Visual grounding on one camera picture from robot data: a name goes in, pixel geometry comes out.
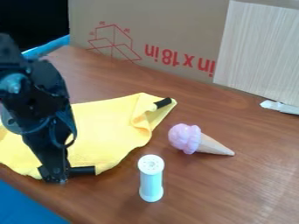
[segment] pink ice cream scoop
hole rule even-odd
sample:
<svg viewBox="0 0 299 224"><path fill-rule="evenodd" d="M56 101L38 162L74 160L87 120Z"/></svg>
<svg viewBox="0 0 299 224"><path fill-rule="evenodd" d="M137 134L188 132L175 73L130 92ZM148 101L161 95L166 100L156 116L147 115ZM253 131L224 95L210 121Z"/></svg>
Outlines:
<svg viewBox="0 0 299 224"><path fill-rule="evenodd" d="M202 133L197 125L189 126L184 123L177 124L170 129L168 138L173 147L186 154L192 154L198 151L227 156L234 155L234 152L225 147L222 143Z"/></svg>
<svg viewBox="0 0 299 224"><path fill-rule="evenodd" d="M192 154L200 145L201 130L197 125L180 123L170 129L168 138L173 147L186 154Z"/></svg>

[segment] wooden tabletop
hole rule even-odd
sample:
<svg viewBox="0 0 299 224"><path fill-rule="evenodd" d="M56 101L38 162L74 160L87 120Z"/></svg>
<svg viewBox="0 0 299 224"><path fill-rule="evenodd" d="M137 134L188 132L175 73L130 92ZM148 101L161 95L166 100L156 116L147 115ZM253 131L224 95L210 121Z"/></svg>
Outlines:
<svg viewBox="0 0 299 224"><path fill-rule="evenodd" d="M60 70L72 102L106 100L145 92L172 97L174 110L149 144L133 150L99 176L51 185L3 165L0 178L74 223L299 223L299 116L259 106L258 96L111 61L73 47L48 59ZM236 152L234 157L185 155L170 147L177 123L197 124ZM147 203L138 195L138 159L165 161L164 196Z"/></svg>

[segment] white thread spool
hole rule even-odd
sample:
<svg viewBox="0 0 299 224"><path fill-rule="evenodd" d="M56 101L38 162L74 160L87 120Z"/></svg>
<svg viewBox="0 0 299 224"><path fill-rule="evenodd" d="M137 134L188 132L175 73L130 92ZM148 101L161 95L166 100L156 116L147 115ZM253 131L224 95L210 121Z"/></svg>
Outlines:
<svg viewBox="0 0 299 224"><path fill-rule="evenodd" d="M155 202L163 197L164 161L156 155L146 155L139 159L140 197L147 202Z"/></svg>

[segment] cardboard box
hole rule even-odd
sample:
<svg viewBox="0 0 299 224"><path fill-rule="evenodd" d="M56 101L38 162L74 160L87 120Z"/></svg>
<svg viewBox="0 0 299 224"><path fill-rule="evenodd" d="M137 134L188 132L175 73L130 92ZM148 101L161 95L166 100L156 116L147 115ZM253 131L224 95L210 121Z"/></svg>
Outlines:
<svg viewBox="0 0 299 224"><path fill-rule="evenodd" d="M214 81L299 106L299 1L232 0Z"/></svg>
<svg viewBox="0 0 299 224"><path fill-rule="evenodd" d="M228 0L70 0L71 45L212 82Z"/></svg>

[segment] yellow cloth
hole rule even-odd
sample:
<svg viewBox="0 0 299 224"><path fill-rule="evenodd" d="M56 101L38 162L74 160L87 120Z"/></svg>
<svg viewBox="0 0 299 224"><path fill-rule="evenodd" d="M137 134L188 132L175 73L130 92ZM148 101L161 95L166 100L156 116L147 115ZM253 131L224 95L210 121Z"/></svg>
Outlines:
<svg viewBox="0 0 299 224"><path fill-rule="evenodd" d="M118 165L136 147L144 146L152 130L177 105L157 109L163 98L133 94L122 98L72 105L78 138L68 149L72 167L95 165L96 174ZM13 171L41 179L39 160L22 137L0 127L0 163Z"/></svg>

